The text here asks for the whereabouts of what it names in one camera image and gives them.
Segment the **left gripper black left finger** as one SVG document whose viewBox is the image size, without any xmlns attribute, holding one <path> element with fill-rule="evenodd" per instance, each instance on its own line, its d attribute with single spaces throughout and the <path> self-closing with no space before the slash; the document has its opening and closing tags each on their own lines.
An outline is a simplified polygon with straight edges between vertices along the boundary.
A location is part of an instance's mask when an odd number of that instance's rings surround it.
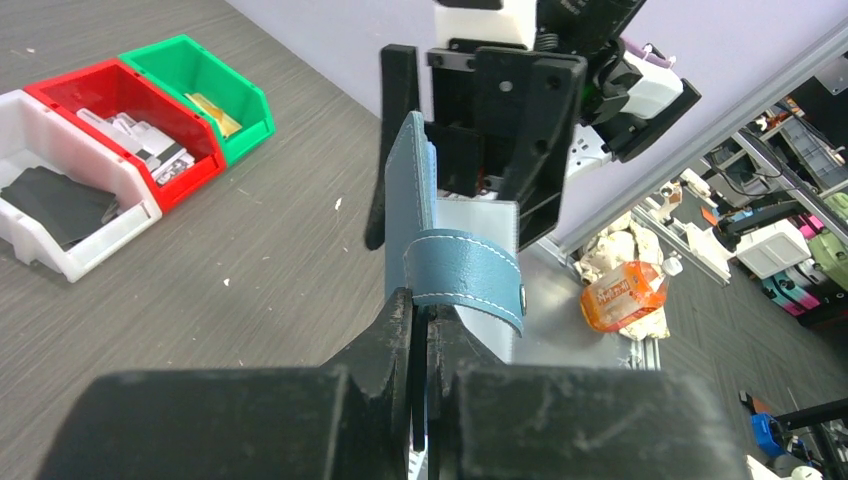
<svg viewBox="0 0 848 480">
<path fill-rule="evenodd" d="M 397 289 L 318 366 L 137 370 L 93 380 L 41 479 L 403 479 L 414 307 Z"/>
</svg>

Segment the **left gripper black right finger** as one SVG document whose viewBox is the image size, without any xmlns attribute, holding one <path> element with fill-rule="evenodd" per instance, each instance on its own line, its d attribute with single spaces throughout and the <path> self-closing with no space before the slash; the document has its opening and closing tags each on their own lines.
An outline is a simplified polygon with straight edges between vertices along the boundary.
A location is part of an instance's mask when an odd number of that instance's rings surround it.
<svg viewBox="0 0 848 480">
<path fill-rule="evenodd" d="M 746 479 L 720 399 L 691 374 L 508 365 L 426 311 L 432 479 Z"/>
</svg>

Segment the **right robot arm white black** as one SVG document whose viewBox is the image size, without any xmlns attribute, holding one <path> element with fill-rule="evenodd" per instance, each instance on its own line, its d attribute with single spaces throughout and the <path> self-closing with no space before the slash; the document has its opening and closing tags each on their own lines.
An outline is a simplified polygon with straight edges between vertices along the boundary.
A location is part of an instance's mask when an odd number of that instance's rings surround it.
<svg viewBox="0 0 848 480">
<path fill-rule="evenodd" d="M 431 72 L 439 188 L 518 204 L 518 245 L 556 226 L 565 187 L 628 162 L 700 99 L 652 45 L 623 31 L 638 1 L 437 1 L 435 41 L 380 52 L 381 165 Z"/>
</svg>

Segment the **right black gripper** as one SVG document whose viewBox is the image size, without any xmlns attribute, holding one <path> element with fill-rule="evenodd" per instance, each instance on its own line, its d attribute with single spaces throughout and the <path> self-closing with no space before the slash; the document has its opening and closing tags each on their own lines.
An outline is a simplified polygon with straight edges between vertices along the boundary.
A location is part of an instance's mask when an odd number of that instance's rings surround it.
<svg viewBox="0 0 848 480">
<path fill-rule="evenodd" d="M 427 52 L 433 120 L 426 130 L 436 147 L 438 187 L 466 197 L 478 193 L 481 134 L 486 173 L 501 177 L 497 198 L 519 206 L 523 250 L 557 223 L 588 64 L 581 56 L 551 52 L 499 47 L 475 52 L 479 46 L 476 40 L 450 39 Z M 371 251 L 385 241 L 389 154 L 407 114 L 420 107 L 417 49 L 389 44 L 379 60 L 378 176 L 364 231 Z"/>
</svg>

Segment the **blue leather card holder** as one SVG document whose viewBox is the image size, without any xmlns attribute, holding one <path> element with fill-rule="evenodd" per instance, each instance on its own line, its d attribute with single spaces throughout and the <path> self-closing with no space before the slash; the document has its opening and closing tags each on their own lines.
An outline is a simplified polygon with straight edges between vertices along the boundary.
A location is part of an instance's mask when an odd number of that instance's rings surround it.
<svg viewBox="0 0 848 480">
<path fill-rule="evenodd" d="M 484 346 L 512 362 L 526 313 L 518 204 L 440 196 L 436 148 L 418 111 L 393 142 L 384 187 L 385 291 L 405 287 L 419 306 L 456 307 Z"/>
</svg>

